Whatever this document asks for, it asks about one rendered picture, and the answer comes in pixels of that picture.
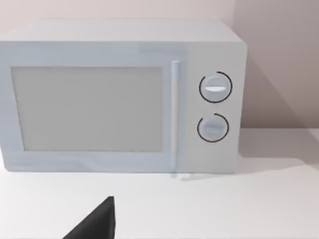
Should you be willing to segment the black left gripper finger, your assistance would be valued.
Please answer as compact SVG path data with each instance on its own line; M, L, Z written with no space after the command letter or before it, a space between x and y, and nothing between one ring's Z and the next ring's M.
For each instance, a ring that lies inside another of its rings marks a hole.
M62 239L115 239L115 198L107 197Z

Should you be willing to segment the pale knob with grey bar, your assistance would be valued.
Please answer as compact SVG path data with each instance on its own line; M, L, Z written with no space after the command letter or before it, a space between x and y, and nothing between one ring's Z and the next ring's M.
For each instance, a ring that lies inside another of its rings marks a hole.
M208 141L221 139L227 131L227 124L219 117L203 119L199 126L199 132Z

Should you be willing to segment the pale knob with white bar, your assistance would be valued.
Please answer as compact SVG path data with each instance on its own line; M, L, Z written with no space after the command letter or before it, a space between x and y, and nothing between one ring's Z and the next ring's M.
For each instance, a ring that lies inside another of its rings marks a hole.
M230 85L223 75L206 77L201 83L201 93L210 102L219 102L227 97Z

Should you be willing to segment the pale microwave door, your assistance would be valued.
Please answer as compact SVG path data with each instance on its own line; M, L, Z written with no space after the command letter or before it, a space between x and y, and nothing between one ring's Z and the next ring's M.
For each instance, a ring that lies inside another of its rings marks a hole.
M0 41L5 169L172 172L171 62L180 90L185 56L178 42Z

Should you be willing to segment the pale microwave oven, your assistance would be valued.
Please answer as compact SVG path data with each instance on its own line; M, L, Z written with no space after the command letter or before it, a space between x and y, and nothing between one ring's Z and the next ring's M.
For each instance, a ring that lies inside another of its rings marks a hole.
M170 173L233 173L239 156L247 45L215 19L106 18L41 19L0 35L0 41L178 42L186 47L185 82L179 90L183 134L178 169ZM225 76L226 98L208 101L201 93L206 77ZM219 117L224 136L208 141L199 132L203 119Z

